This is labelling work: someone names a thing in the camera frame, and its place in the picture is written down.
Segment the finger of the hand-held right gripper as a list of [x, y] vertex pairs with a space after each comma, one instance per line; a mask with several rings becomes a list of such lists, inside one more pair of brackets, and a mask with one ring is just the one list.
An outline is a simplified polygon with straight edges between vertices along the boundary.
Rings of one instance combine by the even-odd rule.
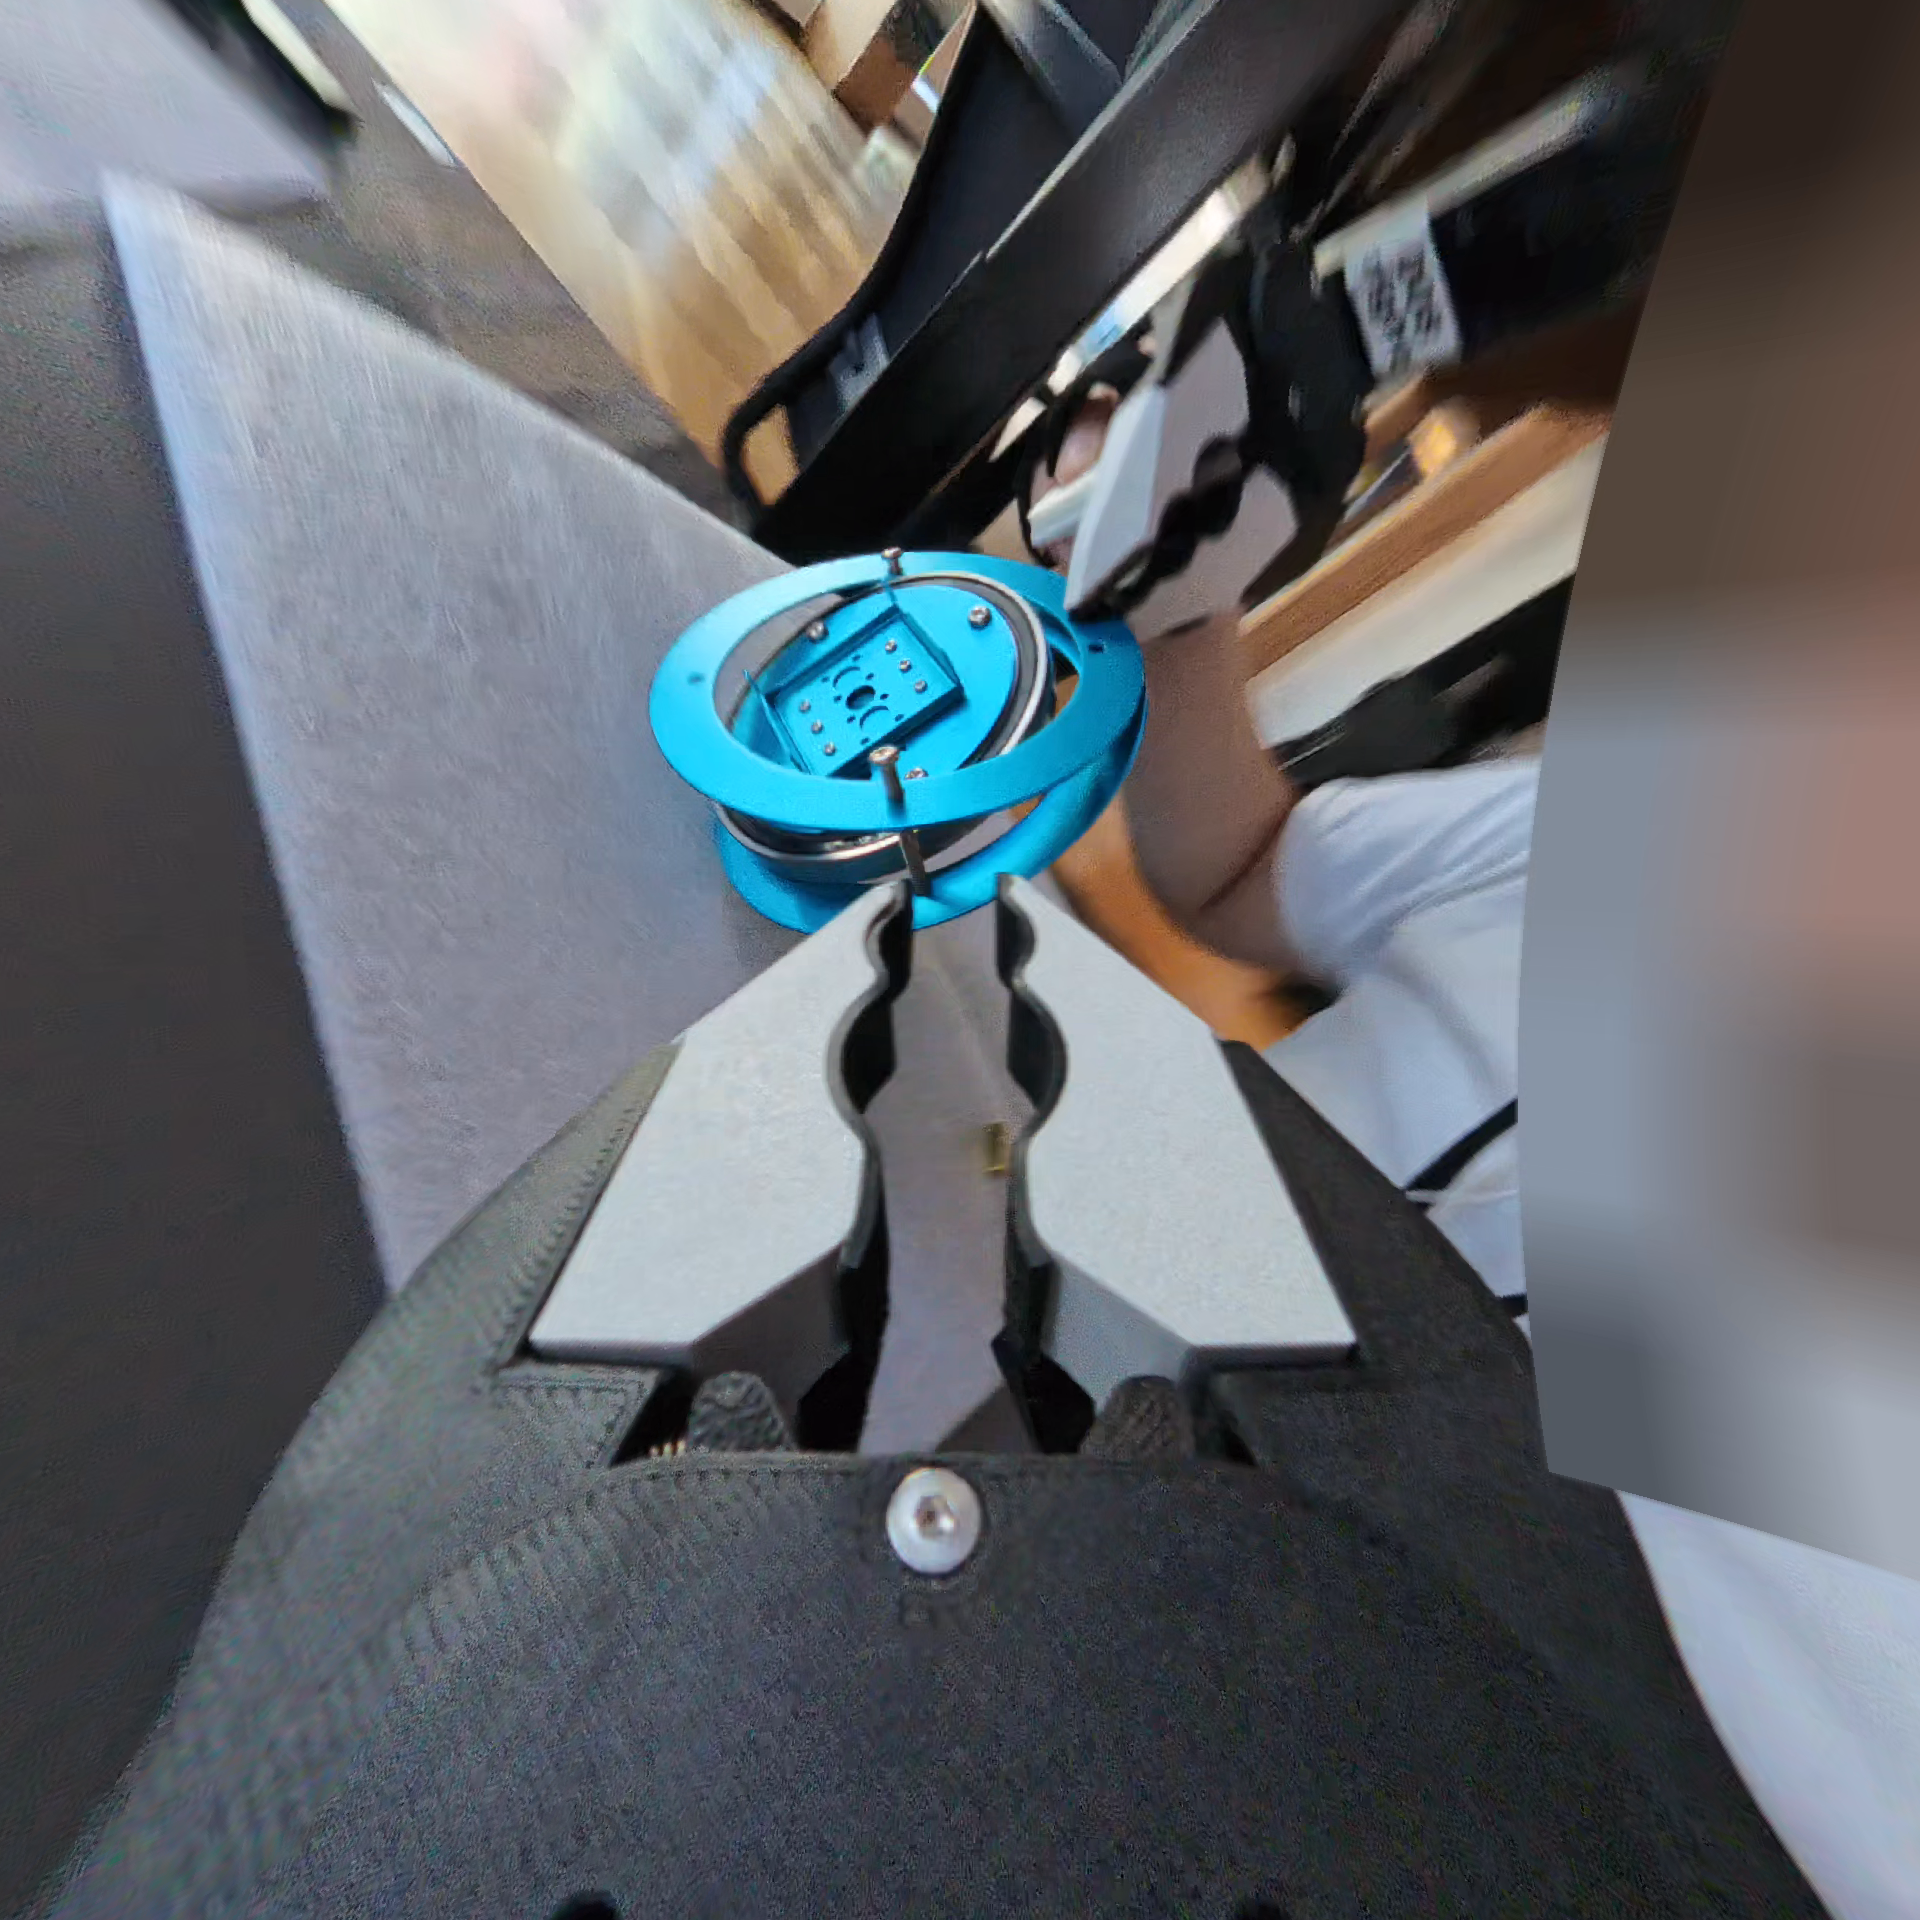
[[1164, 509], [1135, 582], [1135, 618], [1242, 612], [1258, 578], [1304, 529], [1287, 478], [1266, 464], [1215, 464]]
[[1186, 332], [1111, 419], [1073, 534], [1073, 605], [1235, 605], [1250, 582], [1242, 442], [1250, 400], [1228, 320]]

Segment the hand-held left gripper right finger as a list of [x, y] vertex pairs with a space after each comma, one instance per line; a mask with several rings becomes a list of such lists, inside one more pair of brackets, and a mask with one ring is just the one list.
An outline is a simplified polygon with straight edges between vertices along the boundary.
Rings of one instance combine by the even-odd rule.
[[999, 878], [1006, 1061], [1026, 1094], [994, 1356], [1046, 1454], [1132, 1381], [1345, 1364], [1358, 1334], [1209, 1025], [1023, 878]]

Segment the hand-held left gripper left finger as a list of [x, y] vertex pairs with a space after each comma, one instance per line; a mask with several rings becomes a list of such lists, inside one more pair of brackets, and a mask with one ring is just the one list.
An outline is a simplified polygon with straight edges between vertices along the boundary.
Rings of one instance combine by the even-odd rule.
[[907, 886], [874, 886], [680, 1036], [534, 1356], [755, 1376], [803, 1446], [857, 1446], [890, 1316], [867, 1108], [896, 1067], [913, 936]]

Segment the blue metal turntable assembly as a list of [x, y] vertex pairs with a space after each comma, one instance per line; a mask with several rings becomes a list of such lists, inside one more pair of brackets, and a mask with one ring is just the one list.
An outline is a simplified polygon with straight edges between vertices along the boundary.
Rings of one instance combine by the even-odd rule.
[[1042, 566], [906, 550], [800, 566], [695, 620], [658, 666], [656, 746], [713, 814], [744, 900], [799, 933], [902, 882], [876, 746], [898, 746], [931, 898], [914, 931], [1031, 881], [1111, 805], [1145, 732], [1118, 621], [1079, 620]]

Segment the person's right forearm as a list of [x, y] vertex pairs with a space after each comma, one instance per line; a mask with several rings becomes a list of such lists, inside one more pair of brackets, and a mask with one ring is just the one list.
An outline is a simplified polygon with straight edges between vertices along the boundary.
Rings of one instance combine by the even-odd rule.
[[1120, 802], [1145, 890], [1201, 946], [1312, 980], [1287, 918], [1287, 829], [1300, 802], [1248, 705], [1242, 616], [1142, 637], [1144, 744]]

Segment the white foam sheet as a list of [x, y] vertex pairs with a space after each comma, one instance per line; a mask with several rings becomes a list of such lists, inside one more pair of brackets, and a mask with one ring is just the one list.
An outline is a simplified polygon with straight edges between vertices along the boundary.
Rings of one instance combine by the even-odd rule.
[[148, 184], [106, 214], [394, 1305], [799, 946], [647, 716], [672, 641], [779, 565], [272, 240]]

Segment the black metal frame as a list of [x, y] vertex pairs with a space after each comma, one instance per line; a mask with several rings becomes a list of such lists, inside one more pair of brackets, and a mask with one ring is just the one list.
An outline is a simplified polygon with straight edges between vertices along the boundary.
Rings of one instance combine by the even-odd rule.
[[752, 539], [803, 565], [967, 545], [1009, 422], [1248, 157], [1343, 96], [1411, 5], [974, 5], [891, 230], [727, 421]]

